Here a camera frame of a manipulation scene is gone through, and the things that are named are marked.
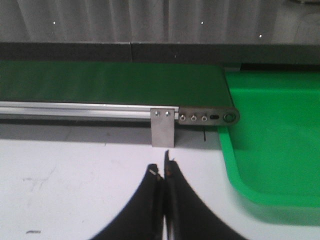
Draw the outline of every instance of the black rubber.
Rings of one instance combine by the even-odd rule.
[[[162,240],[164,180],[150,164],[118,216],[92,240]]]
[[[164,160],[164,211],[169,240],[244,240],[219,219],[197,196],[178,164]]]

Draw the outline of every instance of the white table surface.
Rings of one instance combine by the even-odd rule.
[[[170,157],[238,233],[251,240],[320,239],[318,208],[259,206],[233,189],[216,132],[204,141],[201,130],[178,129],[175,142]],[[165,150],[151,147],[145,127],[0,124],[0,239],[93,237],[128,202],[148,164],[163,176]]]

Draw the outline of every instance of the green tray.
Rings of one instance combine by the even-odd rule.
[[[264,205],[320,207],[320,73],[229,72],[238,124],[219,127],[231,184]]]

